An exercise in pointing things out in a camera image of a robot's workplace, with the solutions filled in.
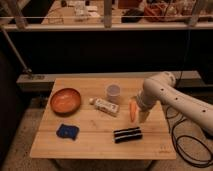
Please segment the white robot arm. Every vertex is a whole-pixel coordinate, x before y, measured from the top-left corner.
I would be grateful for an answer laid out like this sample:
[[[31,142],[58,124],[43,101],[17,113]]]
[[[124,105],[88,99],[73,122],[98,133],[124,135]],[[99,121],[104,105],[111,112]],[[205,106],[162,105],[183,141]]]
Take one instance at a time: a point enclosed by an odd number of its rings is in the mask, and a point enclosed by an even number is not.
[[[141,111],[151,110],[161,101],[181,112],[213,136],[213,105],[186,95],[174,88],[176,78],[171,72],[160,72],[143,81],[136,96]]]

